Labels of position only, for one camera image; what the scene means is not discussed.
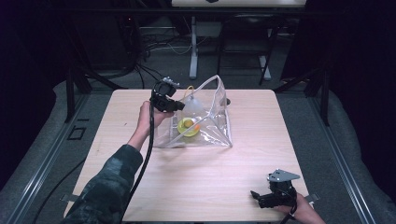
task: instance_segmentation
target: white table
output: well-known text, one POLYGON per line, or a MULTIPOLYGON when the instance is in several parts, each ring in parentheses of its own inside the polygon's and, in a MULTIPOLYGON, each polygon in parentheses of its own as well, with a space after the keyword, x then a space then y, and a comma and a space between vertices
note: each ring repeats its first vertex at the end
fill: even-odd
MULTIPOLYGON (((183 94, 177 91, 174 99, 183 94)), ((149 90, 114 91, 73 194, 79 195, 128 141, 139 106, 149 97, 149 90)), ((276 168, 299 175, 292 184, 308 194, 275 94, 228 90, 227 97, 233 147, 154 148, 124 221, 280 220, 283 214, 260 209, 250 195, 251 190, 270 193, 266 177, 276 168)), ((148 143, 142 148, 144 157, 148 143)))
MULTIPOLYGON (((206 0, 172 0, 173 7, 293 7, 302 8, 305 6, 306 0, 219 0, 218 2, 209 3, 206 0)), ((190 65, 190 79, 197 78, 198 67, 198 48, 196 42, 196 20, 195 17, 191 19, 191 65, 190 65)), ((265 61, 260 58, 260 62, 265 64, 265 61)), ((266 80, 270 80, 269 72, 264 75, 266 80)))

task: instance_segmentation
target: black backdrop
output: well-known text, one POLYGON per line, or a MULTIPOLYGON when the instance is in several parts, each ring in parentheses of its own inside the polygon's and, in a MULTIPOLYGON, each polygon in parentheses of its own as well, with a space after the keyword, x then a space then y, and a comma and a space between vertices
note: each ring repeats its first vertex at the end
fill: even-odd
POLYGON ((316 68, 328 48, 331 90, 356 130, 361 159, 375 183, 396 202, 396 21, 391 1, 312 1, 306 10, 348 9, 348 16, 302 20, 282 78, 316 68))
POLYGON ((0 6, 1 189, 49 117, 52 88, 64 80, 68 64, 51 30, 57 26, 35 6, 33 1, 0 6))

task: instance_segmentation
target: black cable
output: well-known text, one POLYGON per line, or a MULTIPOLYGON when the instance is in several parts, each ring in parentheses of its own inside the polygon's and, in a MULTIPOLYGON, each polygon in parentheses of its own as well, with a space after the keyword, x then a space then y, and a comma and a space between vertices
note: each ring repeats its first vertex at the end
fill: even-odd
POLYGON ((139 67, 137 66, 136 67, 136 72, 139 74, 139 76, 140 76, 140 80, 142 81, 142 90, 143 89, 145 89, 145 80, 143 79, 143 75, 142 75, 142 73, 140 72, 140 69, 139 69, 139 67))
POLYGON ((166 34, 150 34, 150 35, 142 35, 143 38, 145 38, 146 40, 143 40, 145 42, 145 44, 149 44, 150 39, 152 40, 152 43, 171 43, 172 41, 176 40, 176 41, 180 41, 180 40, 185 40, 186 42, 190 42, 189 39, 185 36, 181 36, 181 35, 166 35, 166 34), (158 39, 157 37, 168 37, 165 39, 158 39))
MULTIPOLYGON (((113 78, 117 78, 117 77, 124 77, 128 74, 130 74, 131 72, 134 71, 134 69, 136 68, 137 63, 134 63, 133 65, 126 67, 124 69, 121 69, 120 71, 118 71, 115 74, 111 74, 111 75, 100 75, 101 77, 104 77, 106 79, 113 79, 113 78)), ((81 71, 83 71, 84 73, 88 74, 88 77, 90 77, 89 73, 96 73, 94 70, 92 70, 91 68, 87 68, 84 66, 79 66, 78 67, 81 71)))
POLYGON ((293 198, 294 206, 291 208, 290 212, 283 218, 280 224, 285 224, 289 219, 294 218, 294 213, 297 211, 297 198, 293 198))
POLYGON ((44 206, 46 205, 47 201, 50 199, 50 196, 53 194, 53 192, 66 180, 67 177, 69 177, 73 172, 76 171, 76 169, 87 159, 87 157, 85 157, 82 161, 80 161, 71 171, 69 171, 69 173, 67 173, 64 178, 62 178, 58 184, 55 185, 55 187, 51 190, 51 192, 49 193, 49 195, 47 195, 46 199, 44 200, 44 202, 41 204, 41 206, 38 208, 37 213, 35 214, 35 218, 32 221, 32 224, 35 224, 35 222, 38 219, 38 216, 40 215, 41 211, 43 210, 44 206))
MULTIPOLYGON (((154 85, 154 88, 151 91, 151 98, 154 96, 154 89, 155 86, 157 84, 154 85)), ((131 202, 132 197, 134 196, 134 193, 136 192, 137 187, 139 186, 139 183, 143 177, 143 174, 146 171, 146 168, 149 164, 149 158, 151 156, 151 151, 152 151, 152 147, 153 147, 153 142, 154 142, 154 104, 152 102, 150 102, 150 106, 149 106, 149 141, 148 141, 148 152, 146 154, 146 158, 145 161, 143 162, 142 165, 142 169, 140 170, 139 176, 137 177, 136 181, 134 182, 134 186, 131 189, 131 192, 129 193, 129 199, 128 199, 128 203, 125 204, 125 208, 124 208, 124 214, 122 215, 122 217, 125 215, 126 209, 128 208, 129 203, 131 202)))
POLYGON ((146 68, 144 68, 144 66, 142 64, 139 64, 139 69, 145 71, 146 73, 148 73, 151 77, 153 77, 156 81, 158 81, 158 78, 156 78, 154 75, 152 75, 146 68))
POLYGON ((145 45, 151 44, 150 46, 145 47, 145 52, 151 52, 152 50, 158 48, 159 46, 168 46, 168 45, 172 46, 172 45, 175 45, 183 40, 185 40, 185 42, 190 43, 190 41, 188 41, 187 38, 180 36, 180 35, 173 36, 171 38, 164 39, 164 40, 157 40, 156 36, 153 36, 153 38, 151 38, 151 40, 152 40, 151 43, 149 42, 149 40, 147 40, 147 42, 144 43, 145 45))
POLYGON ((154 75, 152 75, 149 71, 158 74, 158 75, 161 77, 161 79, 164 78, 164 76, 163 76, 160 72, 158 72, 157 70, 155 70, 155 69, 146 67, 146 66, 143 65, 143 64, 140 64, 140 67, 141 67, 145 72, 149 73, 152 77, 154 77, 157 81, 158 81, 158 78, 156 78, 154 75))

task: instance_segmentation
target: wrist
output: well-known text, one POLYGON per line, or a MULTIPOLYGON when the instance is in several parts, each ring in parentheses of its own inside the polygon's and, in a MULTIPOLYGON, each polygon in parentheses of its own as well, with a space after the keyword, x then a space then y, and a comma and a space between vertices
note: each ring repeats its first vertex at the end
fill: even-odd
POLYGON ((148 136, 149 136, 149 129, 137 128, 127 144, 140 151, 141 147, 143 146, 143 143, 146 141, 146 138, 148 136))

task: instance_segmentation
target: ziploc bag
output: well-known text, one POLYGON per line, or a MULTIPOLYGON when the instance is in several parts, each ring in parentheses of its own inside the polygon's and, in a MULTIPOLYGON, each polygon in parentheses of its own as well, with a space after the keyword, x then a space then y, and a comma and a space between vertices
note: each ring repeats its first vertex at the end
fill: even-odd
POLYGON ((165 119, 154 132, 155 147, 232 147, 227 96, 219 76, 213 76, 196 90, 185 90, 182 111, 165 119), (215 90, 203 90, 210 82, 215 90))

